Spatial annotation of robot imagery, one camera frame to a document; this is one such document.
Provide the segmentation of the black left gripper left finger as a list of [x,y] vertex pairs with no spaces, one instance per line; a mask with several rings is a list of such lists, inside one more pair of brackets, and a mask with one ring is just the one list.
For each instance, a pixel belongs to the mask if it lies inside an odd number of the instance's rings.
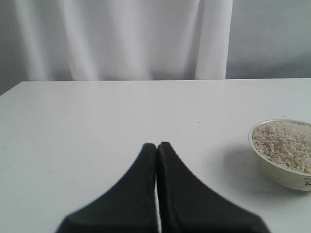
[[156,232],[156,146],[146,143],[123,177],[106,193],[69,214],[59,233]]

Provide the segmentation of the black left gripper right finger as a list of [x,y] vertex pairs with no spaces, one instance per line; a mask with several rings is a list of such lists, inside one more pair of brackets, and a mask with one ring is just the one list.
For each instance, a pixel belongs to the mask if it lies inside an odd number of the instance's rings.
[[268,233],[264,221],[203,184],[168,142],[156,155],[156,184],[164,233]]

